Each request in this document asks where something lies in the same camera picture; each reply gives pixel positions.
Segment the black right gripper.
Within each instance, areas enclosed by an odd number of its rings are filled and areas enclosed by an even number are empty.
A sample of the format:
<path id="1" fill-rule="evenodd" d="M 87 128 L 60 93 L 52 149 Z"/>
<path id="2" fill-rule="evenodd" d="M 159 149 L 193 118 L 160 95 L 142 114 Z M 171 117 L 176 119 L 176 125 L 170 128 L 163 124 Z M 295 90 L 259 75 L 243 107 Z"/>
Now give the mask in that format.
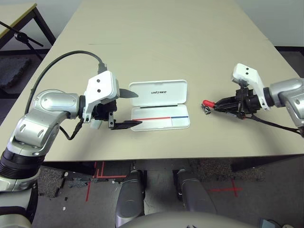
<path id="1" fill-rule="evenodd" d="M 235 96 L 225 97 L 215 103 L 214 110 L 217 112 L 237 112 L 238 117 L 245 117 L 247 114 L 255 114 L 261 109 L 258 96 L 254 89 L 249 89 L 249 84 L 245 81 L 238 83 L 240 89 Z"/>

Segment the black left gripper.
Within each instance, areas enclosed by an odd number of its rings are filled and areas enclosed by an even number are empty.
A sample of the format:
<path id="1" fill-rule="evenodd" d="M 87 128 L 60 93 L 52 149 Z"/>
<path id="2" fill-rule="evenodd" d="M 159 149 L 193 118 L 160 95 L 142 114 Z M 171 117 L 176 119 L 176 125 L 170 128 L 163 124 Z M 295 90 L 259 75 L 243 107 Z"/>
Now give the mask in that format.
<path id="1" fill-rule="evenodd" d="M 139 97 L 137 93 L 120 88 L 119 89 L 120 98 L 137 98 Z M 114 119 L 114 112 L 117 111 L 116 101 L 111 101 L 107 104 L 98 104 L 93 109 L 93 118 L 95 120 L 108 121 L 108 128 L 111 130 L 123 130 L 129 129 L 142 123 L 142 121 L 137 120 L 126 120 L 121 123 L 117 123 Z"/>

